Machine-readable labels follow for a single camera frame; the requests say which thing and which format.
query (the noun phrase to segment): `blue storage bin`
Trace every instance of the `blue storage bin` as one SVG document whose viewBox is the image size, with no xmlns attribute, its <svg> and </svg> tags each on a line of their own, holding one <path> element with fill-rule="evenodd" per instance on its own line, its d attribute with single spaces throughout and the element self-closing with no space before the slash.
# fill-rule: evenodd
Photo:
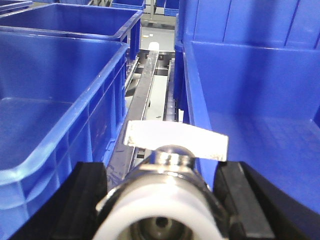
<svg viewBox="0 0 320 240">
<path fill-rule="evenodd" d="M 61 4 L 88 5 L 90 0 L 59 0 Z"/>
<path fill-rule="evenodd" d="M 164 8 L 165 2 L 166 2 L 166 0 L 156 0 L 156 6 L 160 7 L 160 8 Z"/>
<path fill-rule="evenodd" d="M 27 9 L 32 4 L 27 0 L 0 0 L 0 15 Z"/>
<path fill-rule="evenodd" d="M 165 0 L 164 15 L 175 17 L 179 12 L 179 0 Z"/>
<path fill-rule="evenodd" d="M 247 162 L 320 213 L 320 2 L 186 0 L 179 7 L 187 121 L 229 135 L 229 160 Z M 198 164 L 211 186 L 216 166 Z"/>
<path fill-rule="evenodd" d="M 146 0 L 113 0 L 111 7 L 143 10 L 146 7 Z"/>
<path fill-rule="evenodd" d="M 50 4 L 0 17 L 0 31 L 130 42 L 130 58 L 140 49 L 140 10 Z"/>
<path fill-rule="evenodd" d="M 5 240 L 77 162 L 108 163 L 126 113 L 128 46 L 0 32 L 0 49 L 0 239 Z"/>
<path fill-rule="evenodd" d="M 198 41 L 184 50 L 190 123 L 228 135 L 229 161 L 320 214 L 320 50 Z M 213 171 L 202 165 L 206 179 Z"/>
</svg>

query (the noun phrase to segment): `metal track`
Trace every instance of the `metal track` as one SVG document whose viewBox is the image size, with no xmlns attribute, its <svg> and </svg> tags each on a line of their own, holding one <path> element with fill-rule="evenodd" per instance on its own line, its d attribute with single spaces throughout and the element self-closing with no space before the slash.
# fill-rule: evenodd
<svg viewBox="0 0 320 240">
<path fill-rule="evenodd" d="M 130 171 L 137 149 L 123 144 L 128 121 L 143 120 L 150 100 L 153 79 L 158 65 L 159 52 L 149 51 L 141 78 L 133 95 L 130 108 L 123 122 L 114 150 L 106 168 L 108 190 L 117 186 Z"/>
<path fill-rule="evenodd" d="M 138 54 L 139 57 L 139 65 L 136 68 L 135 73 L 141 74 L 144 70 L 146 61 L 149 56 L 149 50 L 140 49 Z M 158 64 L 155 70 L 155 75 L 168 76 L 168 68 L 170 65 L 170 60 L 175 57 L 174 51 L 160 51 L 158 57 Z"/>
<path fill-rule="evenodd" d="M 150 13 L 144 13 L 141 19 L 165 25 L 174 26 L 176 24 L 175 16 L 164 16 L 163 14 L 156 13 L 155 0 L 150 0 Z"/>
</svg>

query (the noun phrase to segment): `metal rail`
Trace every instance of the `metal rail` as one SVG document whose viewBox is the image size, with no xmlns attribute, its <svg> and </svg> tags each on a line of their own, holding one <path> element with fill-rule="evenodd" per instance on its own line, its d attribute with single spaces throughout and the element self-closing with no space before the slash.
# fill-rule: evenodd
<svg viewBox="0 0 320 240">
<path fill-rule="evenodd" d="M 174 26 L 176 24 L 176 17 L 156 13 L 155 0 L 150 0 L 150 13 L 144 13 L 141 19 L 166 25 Z"/>
<path fill-rule="evenodd" d="M 130 82 L 132 80 L 132 76 L 133 76 L 133 74 L 135 73 L 135 71 L 137 69 L 138 62 L 139 62 L 139 57 L 136 57 L 135 60 L 133 60 L 132 62 L 129 63 L 129 68 L 126 71 L 127 77 L 126 77 L 125 83 L 124 83 L 124 88 L 125 88 L 126 91 L 127 91 L 128 87 L 130 85 Z"/>
<path fill-rule="evenodd" d="M 117 186 L 125 178 L 134 163 L 137 149 L 124 145 L 126 127 L 128 121 L 143 120 L 146 115 L 158 58 L 159 51 L 149 51 L 141 78 L 133 95 L 130 108 L 123 122 L 123 126 L 114 146 L 114 151 L 106 168 L 108 176 L 108 190 Z"/>
<path fill-rule="evenodd" d="M 139 65 L 137 66 L 135 73 L 141 74 L 144 70 L 146 61 L 149 56 L 149 50 L 140 49 L 138 54 Z M 158 64 L 155 70 L 155 75 L 168 76 L 168 68 L 170 65 L 170 60 L 175 58 L 174 51 L 160 51 L 158 57 Z"/>
</svg>

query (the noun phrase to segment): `white plastic tab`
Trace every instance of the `white plastic tab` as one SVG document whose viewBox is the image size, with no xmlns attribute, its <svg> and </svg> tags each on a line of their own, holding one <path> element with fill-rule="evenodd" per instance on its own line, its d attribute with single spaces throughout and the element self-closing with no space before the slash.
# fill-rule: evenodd
<svg viewBox="0 0 320 240">
<path fill-rule="evenodd" d="M 196 126 L 159 120 L 129 121 L 124 144 L 156 150 L 166 145 L 188 149 L 196 158 L 225 162 L 229 138 L 226 135 Z"/>
<path fill-rule="evenodd" d="M 159 45 L 158 42 L 156 42 L 156 41 L 150 42 L 148 50 L 150 50 L 150 51 L 159 51 L 159 49 L 160 49 L 160 45 Z"/>
</svg>

